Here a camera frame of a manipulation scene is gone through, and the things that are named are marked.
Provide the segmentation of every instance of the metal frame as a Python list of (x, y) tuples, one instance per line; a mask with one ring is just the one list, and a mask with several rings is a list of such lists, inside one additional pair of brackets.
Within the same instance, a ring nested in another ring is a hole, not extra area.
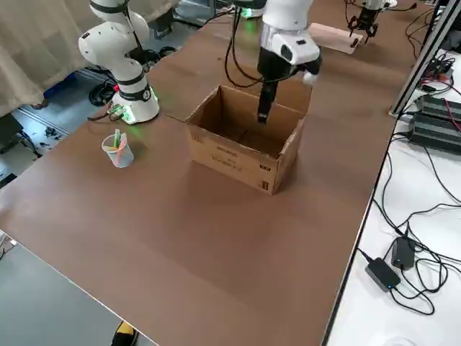
[(390, 114), (398, 117), (406, 106), (407, 101), (413, 94), (423, 72), (426, 70), (429, 61), (437, 54), (440, 45), (442, 44), (445, 36), (447, 35), (453, 22), (456, 20), (457, 15), (461, 11), (461, 0), (450, 0), (445, 8), (442, 17), (438, 21), (434, 30), (430, 34), (426, 44), (422, 48), (415, 66), (411, 70), (410, 76), (398, 95), (397, 101), (390, 109)]

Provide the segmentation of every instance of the white table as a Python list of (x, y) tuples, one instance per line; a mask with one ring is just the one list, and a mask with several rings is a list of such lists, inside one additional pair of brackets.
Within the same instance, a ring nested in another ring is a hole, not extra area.
[[(455, 85), (461, 84), (461, 58), (455, 63), (455, 71)], [(444, 87), (441, 84), (434, 86), (439, 89)], [(461, 96), (453, 91), (439, 97), (461, 102)], [(395, 132), (406, 130), (407, 124), (399, 121)], [(455, 196), (461, 198), (461, 156), (430, 149), (429, 152), (443, 183)], [(429, 209), (437, 203), (454, 203), (437, 182), (429, 158), (421, 147), (408, 144), (407, 141), (394, 141), (389, 153), (393, 163), (393, 177), (387, 188), (385, 207), (394, 223), (399, 224), (410, 213)], [(387, 160), (375, 191), (375, 199), (380, 204), (389, 172)], [(412, 218), (411, 227), (432, 251), (461, 259), (461, 209), (438, 210), (427, 216), (416, 216)], [(377, 207), (372, 205), (364, 220), (359, 248), (372, 258), (383, 257), (396, 236)], [(461, 275), (450, 270), (447, 284), (438, 293), (429, 295), (435, 305), (435, 314), (422, 316), (399, 307), (389, 293), (382, 292), (364, 271), (366, 266), (367, 261), (357, 252), (349, 276), (345, 278), (346, 286), (338, 302), (328, 346), (461, 345)], [(435, 285), (437, 273), (427, 266), (425, 268), (428, 269), (423, 273), (424, 279), (429, 282), (432, 279)], [(393, 269), (400, 275), (400, 270)], [(418, 282), (414, 269), (409, 270), (407, 276), (411, 282)], [(398, 287), (403, 293), (411, 296), (416, 294), (406, 290), (408, 284), (404, 280)], [(429, 309), (421, 299), (400, 301), (418, 309)], [(412, 343), (397, 342), (401, 339)]]

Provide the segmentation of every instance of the red cable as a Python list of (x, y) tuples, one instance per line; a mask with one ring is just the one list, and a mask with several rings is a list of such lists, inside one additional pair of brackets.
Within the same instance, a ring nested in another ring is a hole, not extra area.
[(453, 91), (455, 91), (457, 94), (459, 94), (461, 96), (461, 92), (455, 88), (455, 86), (445, 82), (445, 81), (440, 81), (438, 79), (433, 79), (433, 78), (423, 78), (422, 79), (423, 81), (434, 81), (436, 83), (442, 83), (442, 84), (445, 84), (446, 86), (448, 86), (450, 89), (452, 89)]
[(455, 118), (453, 117), (453, 114), (452, 114), (452, 110), (450, 109), (450, 107), (449, 107), (449, 105), (448, 105), (448, 101), (447, 101), (446, 99), (443, 99), (443, 100), (444, 100), (444, 102), (445, 102), (445, 106), (447, 107), (449, 117), (452, 119), (453, 125), (456, 127), (456, 129), (458, 130), (458, 132), (461, 133), (461, 127), (456, 123)]

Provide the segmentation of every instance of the table surface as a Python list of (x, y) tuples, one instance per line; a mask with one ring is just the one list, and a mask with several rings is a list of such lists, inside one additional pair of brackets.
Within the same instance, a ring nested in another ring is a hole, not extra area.
[[(448, 58), (455, 58), (453, 65), (455, 87), (460, 88), (461, 55), (448, 52)], [(431, 83), (437, 89), (445, 89), (445, 85)], [(424, 92), (416, 90), (412, 100)], [(461, 96), (454, 90), (436, 95), (450, 101), (461, 102)], [(403, 121), (398, 122), (395, 132), (407, 131)], [(455, 195), (461, 196), (461, 185), (457, 180), (461, 174), (461, 158), (441, 151), (429, 149), (437, 168), (437, 173), (444, 184)], [(394, 223), (399, 224), (410, 213), (425, 210), (438, 203), (453, 203), (443, 191), (432, 171), (429, 158), (422, 148), (395, 141), (390, 145), (389, 154), (393, 163), (393, 177), (386, 191), (385, 207)], [(389, 177), (388, 161), (381, 172), (375, 199), (380, 201), (382, 189)], [(416, 235), (430, 249), (454, 258), (461, 258), (461, 210), (440, 210), (425, 216), (415, 217), (411, 227)], [(359, 248), (372, 257), (382, 257), (395, 233), (386, 224), (379, 210), (372, 206), (364, 223)], [(415, 346), (457, 345), (460, 340), (461, 304), (456, 304), (460, 291), (460, 276), (450, 275), (443, 289), (431, 296), (436, 307), (435, 315), (427, 317), (415, 314), (397, 306), (389, 294), (383, 294), (370, 277), (365, 274), (367, 265), (359, 254), (354, 257), (349, 276), (346, 278), (344, 294), (339, 304), (328, 346), (337, 345), (384, 345), (392, 338), (407, 339)], [(437, 281), (437, 273), (423, 272), (424, 278)], [(416, 282), (414, 272), (408, 278)], [(418, 309), (428, 309), (421, 300), (410, 304)]]
[[(160, 345), (319, 345), (413, 63), (405, 27), (420, 12), (383, 14), (352, 56), (324, 50), (277, 195), (192, 163), (172, 118), (223, 80), (228, 26), (210, 24), (149, 73), (158, 118), (82, 126), (0, 191), (0, 228)], [(334, 0), (316, 1), (310, 18), (345, 28)], [(254, 66), (257, 35), (241, 37)], [(282, 101), (300, 101), (282, 89)], [(135, 153), (126, 169), (100, 149), (115, 127)]]

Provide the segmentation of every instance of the brown table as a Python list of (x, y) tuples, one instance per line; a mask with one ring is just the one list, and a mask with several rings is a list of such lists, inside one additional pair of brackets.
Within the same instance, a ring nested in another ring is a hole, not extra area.
[[(172, 118), (222, 80), (227, 25), (210, 24), (149, 74), (163, 114), (122, 126), (130, 167), (100, 149), (121, 125), (87, 123), (0, 192), (0, 228), (162, 346), (319, 345), (413, 63), (405, 27), (421, 12), (382, 14), (352, 56), (324, 50), (279, 194), (192, 163)], [(344, 5), (317, 0), (311, 19), (345, 28)], [(248, 66), (251, 40), (239, 47)], [(287, 90), (283, 102), (301, 102)]]

